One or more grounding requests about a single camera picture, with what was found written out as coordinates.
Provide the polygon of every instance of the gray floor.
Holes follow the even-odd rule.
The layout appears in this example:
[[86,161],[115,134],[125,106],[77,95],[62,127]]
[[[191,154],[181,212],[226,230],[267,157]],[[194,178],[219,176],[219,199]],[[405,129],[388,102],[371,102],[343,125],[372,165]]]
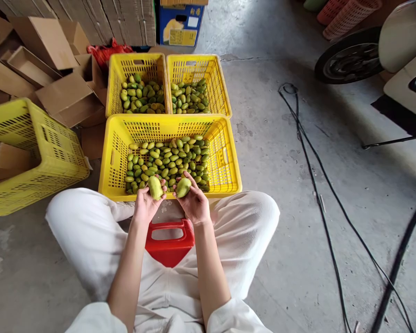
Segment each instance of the gray floor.
[[[361,142],[406,136],[370,103],[378,78],[326,86],[312,69],[328,43],[314,15],[295,1],[210,0],[196,52],[216,53],[233,108],[244,190],[275,198],[281,219],[246,302],[274,332],[343,332],[337,284],[295,123],[277,93],[300,90],[301,119],[350,218],[389,270],[416,208],[416,142],[368,151]],[[323,194],[351,325],[368,332],[383,282],[344,221],[326,186]],[[98,184],[96,171],[83,186]],[[50,198],[0,218],[0,332],[62,332],[88,303],[43,219]],[[161,215],[166,219],[166,212]],[[416,332],[416,231],[397,289]],[[396,301],[382,332],[405,332]]]

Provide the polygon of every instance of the scooter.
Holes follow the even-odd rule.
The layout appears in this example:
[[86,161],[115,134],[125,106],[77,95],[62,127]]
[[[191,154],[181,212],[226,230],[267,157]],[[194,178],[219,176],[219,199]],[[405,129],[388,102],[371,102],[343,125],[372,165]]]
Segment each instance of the scooter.
[[[346,84],[383,70],[395,73],[384,93],[416,114],[416,0],[397,6],[382,27],[363,29],[334,43],[321,55],[314,72],[323,83]],[[415,139],[410,136],[363,148]]]

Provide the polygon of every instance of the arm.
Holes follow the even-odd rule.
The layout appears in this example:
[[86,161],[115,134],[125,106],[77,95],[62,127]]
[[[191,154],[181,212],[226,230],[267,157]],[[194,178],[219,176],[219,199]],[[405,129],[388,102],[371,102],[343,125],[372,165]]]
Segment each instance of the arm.
[[128,332],[134,328],[148,225],[165,197],[164,194],[161,200],[155,201],[148,187],[138,190],[125,248],[106,300],[111,313],[125,324]]
[[207,328],[210,315],[227,303],[231,299],[231,294],[217,250],[208,199],[197,187],[191,175],[186,171],[184,175],[191,181],[192,186],[185,197],[177,199],[194,226],[200,302],[203,321]]

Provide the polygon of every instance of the knee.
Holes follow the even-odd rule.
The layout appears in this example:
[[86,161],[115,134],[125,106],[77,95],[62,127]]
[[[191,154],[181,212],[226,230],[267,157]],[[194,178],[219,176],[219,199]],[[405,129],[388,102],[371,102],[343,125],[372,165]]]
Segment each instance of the knee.
[[58,217],[67,217],[82,211],[91,203],[95,194],[86,188],[69,189],[56,194],[46,209],[46,219],[51,224],[59,220]]
[[254,215],[254,223],[258,227],[275,230],[279,223],[279,207],[276,201],[268,194],[257,191],[244,191],[237,194],[243,209]]

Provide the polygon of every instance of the black cable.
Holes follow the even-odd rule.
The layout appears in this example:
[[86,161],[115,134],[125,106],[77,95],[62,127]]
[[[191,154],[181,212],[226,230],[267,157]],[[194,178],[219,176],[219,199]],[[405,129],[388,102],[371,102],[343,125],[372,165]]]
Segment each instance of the black cable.
[[416,226],[416,211],[411,217],[411,220],[402,238],[401,245],[399,246],[398,253],[396,254],[396,258],[394,259],[392,271],[390,272],[391,284],[387,285],[387,288],[384,292],[384,296],[382,297],[382,302],[379,306],[378,314],[376,315],[376,319],[374,320],[373,327],[371,328],[371,333],[378,333],[380,326],[382,322],[384,321],[385,312],[387,311],[387,306],[388,306],[390,297],[394,289],[392,288],[392,285],[393,283],[396,282],[396,278],[398,277],[399,268],[401,266],[401,262],[405,254],[405,250],[407,248],[408,242],[410,241],[410,237],[411,237],[411,234],[413,233],[415,226]]
[[[287,87],[290,87],[290,88],[292,89],[292,92],[289,92],[289,91],[287,90]],[[285,92],[286,92],[286,93],[288,93],[288,94],[295,95],[295,97],[296,97],[296,112],[294,112],[293,108],[292,108],[292,107],[291,107],[291,105],[288,103],[287,99],[286,99],[286,98],[285,98],[285,96],[283,95],[282,90],[283,90],[283,91],[285,91]],[[373,255],[372,255],[371,251],[369,250],[368,246],[366,245],[365,241],[362,239],[361,235],[359,234],[359,232],[357,231],[357,229],[354,227],[353,223],[351,222],[350,218],[348,217],[348,214],[347,214],[347,212],[346,212],[345,208],[343,207],[342,202],[340,201],[340,199],[339,199],[338,195],[336,194],[336,192],[335,192],[335,190],[334,190],[333,185],[331,184],[331,181],[330,181],[330,179],[329,179],[329,177],[328,177],[327,172],[325,171],[324,165],[322,164],[322,161],[321,161],[321,159],[320,159],[320,157],[319,157],[318,153],[316,152],[316,150],[314,149],[313,145],[311,144],[311,142],[310,142],[310,140],[309,140],[309,138],[308,138],[308,135],[306,134],[306,132],[305,132],[305,130],[304,130],[304,128],[303,128],[303,126],[302,126],[302,123],[300,122],[300,118],[299,118],[299,96],[298,96],[298,88],[297,88],[296,86],[294,86],[293,84],[291,84],[291,83],[285,83],[285,84],[283,84],[283,85],[279,88],[278,92],[279,92],[280,96],[282,97],[282,99],[284,100],[284,102],[285,102],[285,104],[287,105],[287,107],[289,108],[289,110],[290,110],[291,114],[293,115],[294,119],[296,120],[296,124],[297,124],[297,132],[298,132],[298,133],[297,133],[297,135],[298,135],[299,140],[300,140],[300,141],[301,141],[301,143],[302,143],[302,147],[304,147],[303,140],[302,140],[302,135],[303,135],[303,136],[305,137],[305,139],[307,140],[308,145],[310,146],[311,150],[313,151],[313,153],[314,153],[314,155],[315,155],[316,159],[318,160],[319,165],[320,165],[320,167],[321,167],[321,169],[322,169],[322,172],[323,172],[323,174],[324,174],[324,176],[325,176],[325,179],[326,179],[326,181],[327,181],[327,183],[328,183],[328,186],[330,187],[330,189],[331,189],[331,191],[332,191],[332,193],[333,193],[334,197],[336,198],[336,200],[337,200],[337,202],[338,202],[338,204],[339,204],[339,207],[341,208],[341,211],[342,211],[342,213],[343,213],[343,214],[344,214],[344,216],[345,216],[345,219],[347,220],[347,222],[349,223],[349,225],[350,225],[350,227],[353,229],[353,231],[356,233],[357,237],[359,238],[360,242],[362,243],[362,245],[364,246],[364,248],[365,248],[366,252],[368,253],[368,255],[369,255],[370,259],[373,261],[373,263],[375,264],[375,266],[376,266],[376,267],[377,267],[377,268],[378,268],[378,269],[382,272],[382,274],[384,275],[384,277],[385,277],[385,278],[387,279],[387,281],[388,281],[388,285],[389,285],[389,286],[391,287],[391,289],[392,289],[392,290],[396,293],[396,295],[397,295],[397,297],[398,297],[398,300],[399,300],[399,302],[401,303],[401,306],[402,306],[402,308],[403,308],[403,310],[404,310],[404,313],[405,313],[405,317],[406,317],[405,324],[407,325],[408,330],[409,330],[411,333],[414,333],[414,332],[413,332],[413,328],[412,328],[412,326],[411,326],[410,318],[409,318],[408,313],[407,313],[407,310],[406,310],[406,308],[405,308],[405,305],[404,305],[404,303],[402,302],[402,299],[401,299],[401,297],[399,296],[398,292],[397,292],[397,291],[396,291],[396,289],[394,288],[394,284],[390,281],[390,279],[388,278],[387,274],[386,274],[386,273],[384,272],[384,270],[380,267],[380,265],[378,264],[378,262],[374,259]],[[307,159],[307,161],[308,161],[308,153],[307,153],[306,149],[304,149],[304,154],[305,154],[306,159]],[[323,211],[322,211],[322,210],[323,210],[323,207],[322,207],[322,204],[321,204],[321,202],[320,202],[320,200],[319,200],[319,195],[318,195],[318,191],[317,191],[317,187],[316,187],[316,182],[315,182],[315,180],[314,180],[312,170],[311,170],[311,169],[309,169],[309,171],[310,171],[310,176],[311,176],[311,179],[312,179],[312,182],[313,182],[314,189],[315,189],[316,194],[317,194],[317,202],[318,202],[319,207],[321,208],[321,215],[322,215],[322,219],[323,219],[323,222],[324,222],[324,227],[325,227],[325,231],[326,231],[326,234],[327,234],[327,238],[329,238],[328,227],[327,227],[327,225],[326,225],[326,220],[325,220],[325,218],[324,218],[324,213],[323,213]],[[331,247],[331,240],[329,240],[329,241],[328,241],[328,243],[329,243],[329,246],[330,246],[330,252],[332,252],[332,253],[333,253],[333,250],[332,250],[332,247]],[[335,263],[334,254],[332,254],[332,258],[333,258],[333,263]],[[336,267],[335,267],[335,271],[336,271],[336,277],[337,277],[337,280],[338,280],[338,286],[339,286],[339,285],[340,285],[340,277],[339,277],[339,273],[338,273],[338,271],[337,271],[337,265],[336,265]],[[344,305],[344,302],[343,302],[342,289],[341,289],[340,287],[339,287],[339,296],[340,296],[340,298],[341,298],[341,306],[342,306],[342,310],[343,310],[343,316],[344,316],[344,318],[345,318],[345,322],[346,322],[347,326],[349,327],[349,325],[348,325],[348,320],[346,320],[347,315],[346,315],[346,312],[345,312],[345,305]]]
[[[286,90],[285,85],[283,85],[282,87],[283,87],[283,89],[286,93],[289,93]],[[333,266],[334,266],[334,271],[335,271],[336,279],[337,279],[337,287],[339,289],[339,298],[340,298],[341,307],[342,307],[342,316],[343,316],[344,324],[346,325],[346,328],[348,328],[348,332],[351,332],[350,324],[349,324],[348,318],[347,318],[347,311],[345,309],[345,300],[344,300],[344,297],[343,297],[341,277],[339,275],[339,269],[337,267],[336,257],[334,255],[333,245],[331,243],[331,237],[330,237],[330,233],[328,231],[328,225],[327,225],[327,222],[326,222],[324,209],[323,209],[322,204],[321,204],[320,199],[319,199],[318,189],[317,189],[317,186],[316,186],[316,182],[314,181],[314,175],[313,175],[314,173],[313,173],[313,170],[312,170],[312,167],[311,167],[311,164],[310,164],[310,159],[308,157],[308,153],[306,151],[303,136],[302,136],[303,129],[302,129],[302,126],[301,126],[300,120],[299,120],[299,97],[297,95],[298,89],[293,85],[291,85],[291,87],[293,88],[293,93],[292,94],[294,94],[296,96],[296,114],[294,114],[293,109],[287,103],[287,100],[285,99],[285,97],[281,94],[280,89],[279,89],[279,94],[281,94],[282,98],[285,100],[285,103],[288,105],[288,107],[290,108],[291,113],[293,114],[293,116],[295,116],[295,119],[296,119],[297,137],[300,140],[300,143],[302,144],[302,150],[304,151],[306,162],[308,164],[308,171],[310,172],[310,176],[311,176],[311,179],[312,179],[312,182],[313,182],[314,191],[316,192],[316,200],[317,200],[318,205],[320,207],[320,214],[321,214],[321,217],[322,217],[322,221],[324,223],[325,233],[326,233],[327,241],[328,241],[328,247],[330,249],[331,259],[333,260]]]

